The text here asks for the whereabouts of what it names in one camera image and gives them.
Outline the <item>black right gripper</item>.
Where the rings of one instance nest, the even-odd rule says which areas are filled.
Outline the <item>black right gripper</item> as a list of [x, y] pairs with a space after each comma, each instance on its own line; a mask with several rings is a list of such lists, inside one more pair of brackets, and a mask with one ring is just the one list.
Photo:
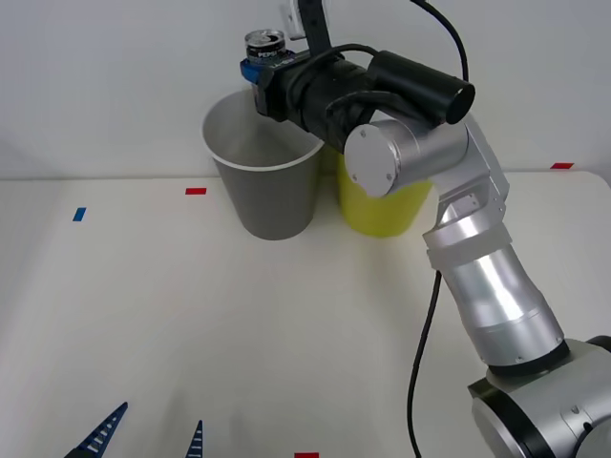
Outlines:
[[260, 115], [276, 121], [314, 124], [310, 113], [313, 70], [302, 71], [310, 52], [288, 52], [280, 61], [257, 63], [245, 58], [240, 62], [242, 77], [253, 86], [255, 106]]

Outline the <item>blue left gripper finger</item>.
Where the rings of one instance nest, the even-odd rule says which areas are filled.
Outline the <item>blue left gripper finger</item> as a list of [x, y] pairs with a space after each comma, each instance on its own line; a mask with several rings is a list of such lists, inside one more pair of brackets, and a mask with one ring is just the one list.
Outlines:
[[190, 445], [185, 454], [185, 458], [202, 458], [203, 457], [203, 422], [199, 420], [197, 427], [191, 439]]
[[127, 402], [121, 404], [79, 445], [71, 449], [65, 458], [102, 458], [127, 409]]

